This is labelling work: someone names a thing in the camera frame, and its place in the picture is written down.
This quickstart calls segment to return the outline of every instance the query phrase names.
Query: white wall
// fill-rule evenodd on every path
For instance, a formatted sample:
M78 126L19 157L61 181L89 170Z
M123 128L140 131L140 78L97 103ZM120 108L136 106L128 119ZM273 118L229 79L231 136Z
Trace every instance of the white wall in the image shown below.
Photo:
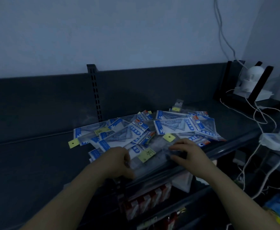
M262 2L219 0L238 58ZM0 0L0 77L223 61L213 0Z
M264 1L242 59L247 61L247 66L257 61L262 61L263 67L274 66L264 88L280 100L280 0Z

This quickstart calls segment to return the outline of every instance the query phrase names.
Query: forearm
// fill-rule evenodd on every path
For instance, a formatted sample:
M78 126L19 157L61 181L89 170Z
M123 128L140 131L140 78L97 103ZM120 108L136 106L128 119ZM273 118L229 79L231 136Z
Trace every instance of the forearm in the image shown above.
M280 229L268 213L217 167L206 181L217 193L235 229Z
M22 228L76 229L96 189L105 180L97 168L88 165L64 190L53 198Z

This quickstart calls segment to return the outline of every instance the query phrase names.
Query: person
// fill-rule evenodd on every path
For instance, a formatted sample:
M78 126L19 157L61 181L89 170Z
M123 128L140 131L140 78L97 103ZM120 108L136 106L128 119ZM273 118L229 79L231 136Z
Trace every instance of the person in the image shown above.
M180 139L169 150L187 152L183 159L172 155L171 159L194 176L207 181L221 200L235 229L280 229L255 201L253 201L226 174L215 166L206 154L189 139ZM122 147L111 148L89 164L21 229L76 229L96 189L106 178L125 176L133 179L133 171L126 166L130 157Z

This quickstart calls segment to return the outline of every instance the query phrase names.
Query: yellow sticker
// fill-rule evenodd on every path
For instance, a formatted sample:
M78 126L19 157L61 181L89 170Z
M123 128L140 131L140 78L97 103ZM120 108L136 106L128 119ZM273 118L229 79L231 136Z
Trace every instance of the yellow sticker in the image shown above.
M180 108L178 108L178 107L172 107L172 110L173 110L173 111L180 111Z
M168 142L172 142L175 139L175 136L171 135L170 133L167 133L163 136L163 138Z
M102 127L100 129L95 130L94 132L96 135L99 135L100 133L106 132L106 131L111 131L111 130L108 127Z
M70 146L70 148L76 147L77 145L79 145L79 140L77 138L73 139L68 142L68 145Z
M144 163L155 154L156 152L154 152L153 149L147 148L138 155L138 158L140 159L140 161L142 161L142 163Z

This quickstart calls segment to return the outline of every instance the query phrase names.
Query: white power adapter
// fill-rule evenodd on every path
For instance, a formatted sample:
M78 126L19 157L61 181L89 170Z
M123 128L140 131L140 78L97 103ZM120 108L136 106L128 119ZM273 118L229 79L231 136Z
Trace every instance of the white power adapter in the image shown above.
M260 144L272 150L280 151L280 133L263 133Z

